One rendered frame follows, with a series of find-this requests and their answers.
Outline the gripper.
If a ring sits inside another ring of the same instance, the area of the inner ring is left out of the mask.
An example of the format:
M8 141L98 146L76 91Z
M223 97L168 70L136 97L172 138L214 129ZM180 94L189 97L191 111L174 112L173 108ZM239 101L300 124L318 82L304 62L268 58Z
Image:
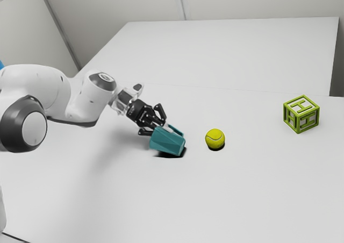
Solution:
M173 129L169 127L166 121L167 116L160 103L150 106L137 99L129 105L126 117L140 127L138 135L152 135L157 127L173 133Z

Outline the teal faceted mug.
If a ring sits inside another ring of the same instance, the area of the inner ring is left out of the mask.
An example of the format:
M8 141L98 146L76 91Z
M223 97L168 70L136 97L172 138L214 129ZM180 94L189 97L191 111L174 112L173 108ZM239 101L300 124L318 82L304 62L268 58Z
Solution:
M184 134L175 127L168 125L165 127L157 126L149 140L150 149L160 152L180 156L185 146Z

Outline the yellow tennis ball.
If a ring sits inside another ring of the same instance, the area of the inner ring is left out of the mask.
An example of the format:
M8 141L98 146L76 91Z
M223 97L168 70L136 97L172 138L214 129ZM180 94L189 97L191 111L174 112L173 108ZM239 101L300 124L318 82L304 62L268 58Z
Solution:
M225 135L222 130L212 128L206 133L205 142L208 148L218 150L225 145Z

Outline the green letter block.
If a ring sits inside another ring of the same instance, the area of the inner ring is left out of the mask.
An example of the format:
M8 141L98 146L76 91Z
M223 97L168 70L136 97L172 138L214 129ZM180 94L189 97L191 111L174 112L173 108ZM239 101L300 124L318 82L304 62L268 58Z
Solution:
M319 125L320 107L306 95L283 103L283 121L297 134Z

